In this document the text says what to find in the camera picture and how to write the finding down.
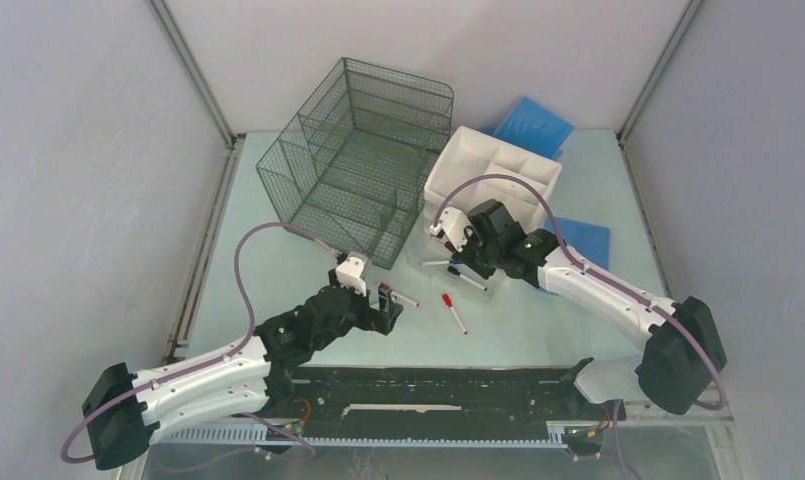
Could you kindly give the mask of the black cap marker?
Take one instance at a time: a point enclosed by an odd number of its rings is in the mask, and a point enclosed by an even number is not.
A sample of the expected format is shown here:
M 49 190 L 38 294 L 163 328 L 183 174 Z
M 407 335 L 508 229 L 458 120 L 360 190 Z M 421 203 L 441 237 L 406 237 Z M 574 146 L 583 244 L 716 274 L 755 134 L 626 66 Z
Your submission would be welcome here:
M 447 267 L 447 272 L 452 274 L 452 275 L 454 275 L 454 276 L 456 276 L 456 277 L 458 277 L 460 280 L 472 285 L 473 287 L 475 287 L 475 288 L 477 288 L 477 289 L 479 289 L 481 291 L 487 291 L 488 290 L 488 287 L 486 285 L 484 285 L 483 283 L 481 283 L 481 282 L 479 282 L 477 280 L 474 280 L 472 277 L 462 273 L 458 268 L 456 268 L 454 266 L 448 266 Z

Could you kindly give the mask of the red cap marker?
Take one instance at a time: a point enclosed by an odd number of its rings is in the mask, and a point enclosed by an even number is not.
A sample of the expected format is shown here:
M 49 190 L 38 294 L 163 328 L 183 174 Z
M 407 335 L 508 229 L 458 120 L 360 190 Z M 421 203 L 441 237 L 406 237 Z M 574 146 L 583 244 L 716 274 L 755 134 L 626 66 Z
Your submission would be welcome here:
M 379 290 L 381 292 L 386 293 L 388 295 L 388 297 L 390 299 L 392 299 L 393 301 L 402 302 L 404 304 L 407 304 L 407 305 L 415 307 L 415 308 L 419 308 L 421 306 L 421 303 L 419 301 L 417 301 L 417 300 L 413 299 L 412 297 L 407 296 L 407 295 L 405 295 L 403 293 L 400 293 L 399 291 L 393 289 L 391 286 L 389 286 L 388 284 L 386 284 L 384 282 L 380 282 L 378 284 L 378 288 L 379 288 Z
M 468 330 L 466 324 L 464 323 L 463 319 L 461 318 L 459 312 L 455 308 L 453 300 L 450 297 L 450 295 L 448 293 L 444 293 L 444 294 L 441 295 L 441 299 L 442 299 L 443 303 L 446 305 L 446 307 L 448 308 L 448 310 L 450 311 L 450 313 L 451 313 L 452 317 L 454 318 L 455 322 L 457 323 L 461 333 L 463 335 L 467 335 L 469 333 L 469 330 Z

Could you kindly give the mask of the white plastic drawer organizer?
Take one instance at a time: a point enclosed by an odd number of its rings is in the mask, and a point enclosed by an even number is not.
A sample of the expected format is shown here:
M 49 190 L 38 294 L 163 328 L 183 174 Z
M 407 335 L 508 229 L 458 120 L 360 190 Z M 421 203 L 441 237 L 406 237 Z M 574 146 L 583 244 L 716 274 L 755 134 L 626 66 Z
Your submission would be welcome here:
M 427 230 L 438 207 L 463 182 L 487 174 L 516 177 L 548 200 L 562 171 L 562 165 L 505 141 L 468 127 L 460 127 L 450 137 L 427 177 L 422 217 Z M 538 228 L 544 207 L 525 187 L 504 179 L 478 181 L 449 202 L 464 212 L 495 199 L 502 202 L 525 231 Z

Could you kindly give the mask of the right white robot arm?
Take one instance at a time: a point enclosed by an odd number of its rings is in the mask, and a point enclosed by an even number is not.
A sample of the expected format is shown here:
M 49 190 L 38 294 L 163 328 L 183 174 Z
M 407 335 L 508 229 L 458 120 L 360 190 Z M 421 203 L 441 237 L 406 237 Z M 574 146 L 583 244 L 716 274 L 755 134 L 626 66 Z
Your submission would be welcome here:
M 695 297 L 677 302 L 638 289 L 565 244 L 554 227 L 525 231 L 500 201 L 467 213 L 443 208 L 429 233 L 452 259 L 484 279 L 521 280 L 608 321 L 639 349 L 633 357 L 577 364 L 559 392 L 563 411 L 584 418 L 599 404 L 640 394 L 683 415 L 725 367 L 710 308 Z

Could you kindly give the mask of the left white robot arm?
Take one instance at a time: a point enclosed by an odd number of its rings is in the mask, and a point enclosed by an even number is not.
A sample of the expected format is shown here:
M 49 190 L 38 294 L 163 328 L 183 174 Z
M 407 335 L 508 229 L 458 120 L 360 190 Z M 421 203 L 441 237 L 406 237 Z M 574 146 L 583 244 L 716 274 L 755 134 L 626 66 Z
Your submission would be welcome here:
M 403 312 L 387 289 L 379 303 L 350 288 L 325 286 L 303 304 L 256 326 L 233 344 L 156 369 L 104 370 L 82 412 L 102 413 L 87 427 L 95 466 L 110 470 L 180 430 L 225 416 L 282 416 L 294 403 L 291 370 L 353 328 L 388 335 Z

